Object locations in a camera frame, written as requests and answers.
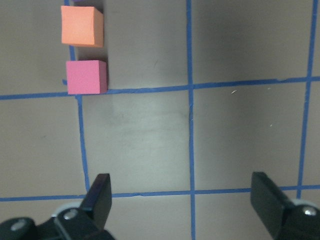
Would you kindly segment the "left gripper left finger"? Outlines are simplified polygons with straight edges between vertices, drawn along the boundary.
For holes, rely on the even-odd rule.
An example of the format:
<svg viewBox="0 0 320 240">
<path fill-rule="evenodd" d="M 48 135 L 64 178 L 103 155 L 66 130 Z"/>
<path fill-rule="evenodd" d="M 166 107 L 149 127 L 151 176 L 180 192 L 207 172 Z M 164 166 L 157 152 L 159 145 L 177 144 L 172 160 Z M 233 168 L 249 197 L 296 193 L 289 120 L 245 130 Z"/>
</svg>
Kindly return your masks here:
<svg viewBox="0 0 320 240">
<path fill-rule="evenodd" d="M 109 173 L 96 176 L 79 208 L 94 222 L 98 229 L 105 227 L 112 207 L 112 189 Z"/>
</svg>

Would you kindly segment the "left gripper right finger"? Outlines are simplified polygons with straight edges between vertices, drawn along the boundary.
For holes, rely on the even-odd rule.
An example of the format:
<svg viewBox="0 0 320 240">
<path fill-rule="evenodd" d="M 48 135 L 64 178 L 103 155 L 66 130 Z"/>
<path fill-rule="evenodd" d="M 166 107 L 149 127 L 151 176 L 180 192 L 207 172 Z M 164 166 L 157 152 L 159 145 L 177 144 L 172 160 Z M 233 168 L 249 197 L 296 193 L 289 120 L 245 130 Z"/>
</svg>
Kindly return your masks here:
<svg viewBox="0 0 320 240">
<path fill-rule="evenodd" d="M 250 203 L 274 240 L 280 236 L 288 216 L 296 207 L 267 174 L 261 171 L 255 171 L 251 175 Z"/>
</svg>

